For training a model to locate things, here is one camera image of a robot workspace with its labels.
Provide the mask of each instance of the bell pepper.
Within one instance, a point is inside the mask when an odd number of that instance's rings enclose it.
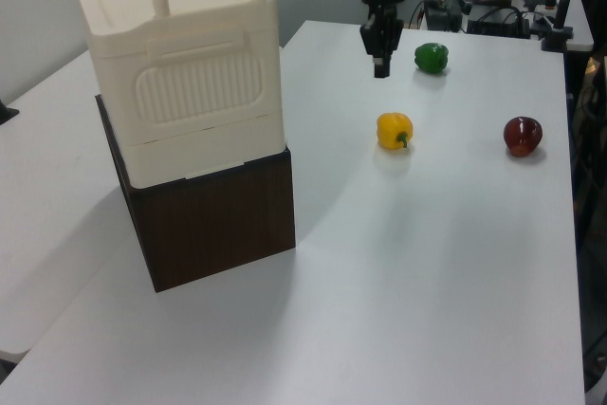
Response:
[[[415,63],[426,73],[440,73],[447,66],[449,50],[438,43],[427,43],[415,50]]]
[[[407,147],[414,137],[414,125],[401,113],[385,113],[377,118],[377,140],[386,149]]]

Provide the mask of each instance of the green bell pepper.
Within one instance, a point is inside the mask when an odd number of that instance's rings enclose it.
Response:
[[[440,73],[447,66],[449,50],[438,43],[427,43],[415,50],[415,63],[427,73]]]

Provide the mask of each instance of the yellow bell pepper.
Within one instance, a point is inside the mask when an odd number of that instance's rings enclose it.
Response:
[[[377,140],[386,149],[407,147],[414,137],[414,125],[401,113],[385,113],[377,118]]]

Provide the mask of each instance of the black stand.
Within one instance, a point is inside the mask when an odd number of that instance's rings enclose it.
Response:
[[[7,108],[0,101],[0,125],[2,125],[4,122],[6,122],[8,120],[11,120],[12,118],[14,118],[18,114],[19,114],[18,110],[12,109],[12,108]]]

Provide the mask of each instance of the cable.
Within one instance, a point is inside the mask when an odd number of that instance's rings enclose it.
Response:
[[[422,0],[422,1],[421,1],[421,2],[419,2],[419,3],[417,4],[417,6],[415,7],[414,12],[413,12],[413,14],[411,15],[411,19],[409,20],[409,28],[411,28],[411,24],[412,24],[412,22],[414,21],[415,12],[416,12],[416,11],[417,11],[417,9],[419,8],[419,6],[420,6],[420,5],[422,5],[423,3],[424,3],[424,1]]]
[[[507,7],[496,7],[495,9],[491,9],[489,10],[487,13],[485,13],[483,16],[481,16],[480,18],[478,18],[476,20],[476,28],[473,28],[473,30],[471,31],[472,33],[478,33],[480,31],[480,24],[485,21],[489,16],[491,16],[493,13],[496,13],[502,9],[511,9],[513,11],[513,13],[511,14],[515,14],[518,16],[517,21],[521,21],[523,20],[523,16],[522,13],[519,9],[517,9],[516,7],[512,7],[512,6],[507,6]]]
[[[593,178],[592,171],[588,169],[588,167],[586,166],[586,163],[584,163],[584,160],[583,160],[581,154],[579,153],[578,145],[576,143],[576,134],[573,131],[573,125],[572,125],[573,122],[567,122],[567,123],[569,124],[569,134],[571,135],[571,144],[573,145],[573,149],[576,154],[576,158],[578,159],[578,163],[581,165],[581,168],[586,173],[586,177],[588,178],[588,181],[590,182],[590,184],[597,191],[598,197],[600,199],[602,199],[602,201],[604,203],[607,203],[607,195],[605,195],[604,190],[595,181],[595,179]]]

